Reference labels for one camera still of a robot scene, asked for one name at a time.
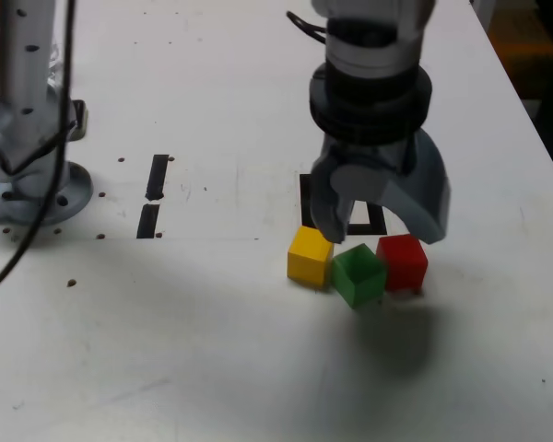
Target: wire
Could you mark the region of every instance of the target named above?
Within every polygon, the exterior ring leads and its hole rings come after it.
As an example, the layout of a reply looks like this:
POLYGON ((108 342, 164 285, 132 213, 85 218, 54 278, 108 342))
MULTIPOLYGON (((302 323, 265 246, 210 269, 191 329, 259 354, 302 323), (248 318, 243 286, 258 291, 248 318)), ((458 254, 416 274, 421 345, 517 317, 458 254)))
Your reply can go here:
POLYGON ((22 255, 25 254, 30 244, 37 236, 37 232, 41 227, 43 219, 47 215, 47 212, 53 204, 55 195, 57 194, 57 187, 59 181, 62 178, 64 165, 65 165, 65 145, 67 143, 67 136, 61 136, 67 134, 68 131, 68 119, 70 108, 70 87, 72 82, 72 50, 74 46, 74 17, 76 14, 76 0, 67 0, 67 12, 65 17, 65 53, 64 53, 64 75, 63 85, 61 91, 61 98, 59 103, 59 132, 58 134, 48 141, 45 145, 53 142, 53 139, 59 142, 59 145, 55 149, 55 166, 53 171, 52 181, 49 184, 49 189, 45 193, 45 199, 43 205, 39 208, 37 216, 30 225, 29 231, 25 235, 25 238, 20 241, 17 251, 12 256, 10 261, 6 264, 4 269, 0 272, 0 283, 2 283, 6 277, 12 272, 12 269, 20 261, 22 255))
POLYGON ((51 153, 57 146, 59 146, 59 144, 62 142, 62 139, 68 136, 69 131, 74 129, 75 125, 76 125, 76 122, 71 122, 69 126, 65 129, 65 132, 63 133, 58 132, 57 134, 52 136, 49 140, 47 140, 47 142, 44 145, 42 145, 39 149, 37 149, 35 152, 29 155, 14 169, 11 168, 10 162, 0 150, 0 168, 9 177, 18 175, 20 172, 22 172, 24 169, 30 166, 30 164, 33 161, 51 153))
POLYGON ((319 41, 322 44, 325 44, 325 37, 320 34, 325 34, 325 28, 322 28, 321 26, 315 26, 311 23, 308 23, 307 21, 299 18, 295 14, 293 14, 291 11, 287 11, 287 18, 293 22, 293 24, 301 29, 306 35, 309 35, 314 40, 319 41))

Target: green cube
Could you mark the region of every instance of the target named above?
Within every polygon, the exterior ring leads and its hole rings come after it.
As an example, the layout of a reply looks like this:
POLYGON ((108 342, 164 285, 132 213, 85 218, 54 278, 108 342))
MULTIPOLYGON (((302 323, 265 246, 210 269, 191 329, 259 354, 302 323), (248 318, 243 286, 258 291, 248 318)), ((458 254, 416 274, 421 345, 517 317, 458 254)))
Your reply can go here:
POLYGON ((382 297, 386 279, 385 264, 364 244, 332 260, 332 285, 352 308, 382 297))

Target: white table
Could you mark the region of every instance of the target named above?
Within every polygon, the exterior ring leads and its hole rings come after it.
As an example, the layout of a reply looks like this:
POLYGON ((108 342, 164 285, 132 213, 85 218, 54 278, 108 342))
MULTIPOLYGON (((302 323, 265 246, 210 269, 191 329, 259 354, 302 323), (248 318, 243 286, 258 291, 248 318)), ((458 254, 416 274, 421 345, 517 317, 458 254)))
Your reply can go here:
POLYGON ((285 11, 310 2, 79 4, 69 151, 107 196, 0 286, 0 442, 553 441, 553 165, 467 0, 422 60, 449 235, 422 299, 359 312, 286 278, 324 49, 285 11), (163 238, 137 240, 154 154, 163 238))

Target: toy block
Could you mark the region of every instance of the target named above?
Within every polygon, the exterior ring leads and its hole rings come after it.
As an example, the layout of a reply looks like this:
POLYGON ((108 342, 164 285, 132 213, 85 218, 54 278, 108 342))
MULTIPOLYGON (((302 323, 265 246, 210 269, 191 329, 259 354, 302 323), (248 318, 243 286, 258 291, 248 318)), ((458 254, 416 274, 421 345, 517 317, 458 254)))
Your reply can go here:
POLYGON ((377 256, 387 266, 386 290, 419 290, 422 287, 428 259, 416 237, 382 237, 377 246, 377 256))
POLYGON ((288 249, 287 277, 302 285, 325 288, 334 244, 315 228, 302 226, 288 249))
POLYGON ((364 244, 332 260, 332 285, 352 308, 382 297, 386 277, 385 265, 364 244))

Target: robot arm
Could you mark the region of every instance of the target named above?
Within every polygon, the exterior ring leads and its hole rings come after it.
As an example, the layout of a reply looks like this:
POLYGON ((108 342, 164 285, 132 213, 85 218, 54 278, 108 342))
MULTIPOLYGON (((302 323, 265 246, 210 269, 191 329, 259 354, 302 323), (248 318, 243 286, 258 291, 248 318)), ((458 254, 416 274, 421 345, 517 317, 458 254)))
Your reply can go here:
MULTIPOLYGON (((62 90, 48 81, 54 13, 55 0, 0 2, 0 223, 32 223, 56 175, 55 148, 68 136, 59 131, 62 90)), ((84 109, 70 103, 72 136, 84 109)), ((43 224, 75 215, 91 194, 88 172, 65 162, 43 224)))
POLYGON ((446 233, 450 187, 420 129, 431 83, 418 66, 434 0, 312 0, 327 17, 326 62, 310 86, 324 131, 312 169, 312 218, 342 242, 355 201, 387 207, 427 243, 446 233))

